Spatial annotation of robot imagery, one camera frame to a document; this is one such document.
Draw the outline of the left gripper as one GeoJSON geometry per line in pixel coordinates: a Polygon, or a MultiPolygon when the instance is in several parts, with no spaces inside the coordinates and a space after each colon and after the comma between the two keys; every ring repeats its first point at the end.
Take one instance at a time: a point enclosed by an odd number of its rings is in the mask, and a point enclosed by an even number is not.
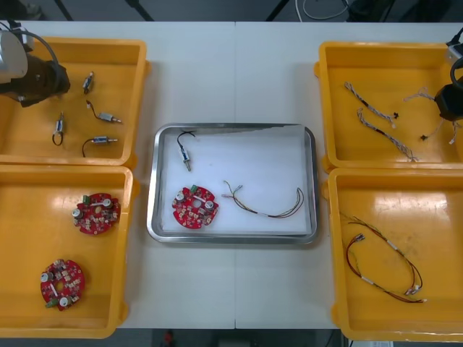
{"type": "Polygon", "coordinates": [[[70,81],[66,69],[54,61],[29,59],[25,76],[18,79],[18,99],[22,107],[63,95],[69,89],[70,81]]]}

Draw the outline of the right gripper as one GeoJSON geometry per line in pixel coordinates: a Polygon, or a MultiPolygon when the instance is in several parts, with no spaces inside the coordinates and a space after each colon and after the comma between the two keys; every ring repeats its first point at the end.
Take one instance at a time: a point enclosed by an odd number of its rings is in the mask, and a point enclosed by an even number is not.
{"type": "Polygon", "coordinates": [[[440,117],[447,121],[459,121],[463,116],[462,90],[452,84],[444,85],[434,97],[440,117]]]}

